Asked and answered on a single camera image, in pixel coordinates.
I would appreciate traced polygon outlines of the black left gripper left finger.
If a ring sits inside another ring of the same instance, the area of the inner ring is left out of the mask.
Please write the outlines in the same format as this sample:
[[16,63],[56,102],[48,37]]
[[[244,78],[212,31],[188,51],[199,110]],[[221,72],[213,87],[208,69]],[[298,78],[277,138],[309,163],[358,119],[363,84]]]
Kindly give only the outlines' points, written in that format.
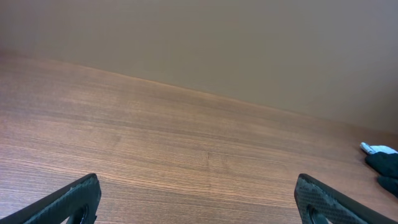
[[94,224],[100,199],[100,182],[97,175],[91,173],[2,218],[1,223]]

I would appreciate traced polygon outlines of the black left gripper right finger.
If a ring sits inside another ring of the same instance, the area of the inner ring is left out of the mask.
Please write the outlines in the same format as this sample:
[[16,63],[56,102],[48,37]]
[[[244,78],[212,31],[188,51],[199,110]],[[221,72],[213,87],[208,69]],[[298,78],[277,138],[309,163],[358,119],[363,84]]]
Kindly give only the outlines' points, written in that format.
[[294,198],[304,224],[397,224],[308,174],[298,176]]

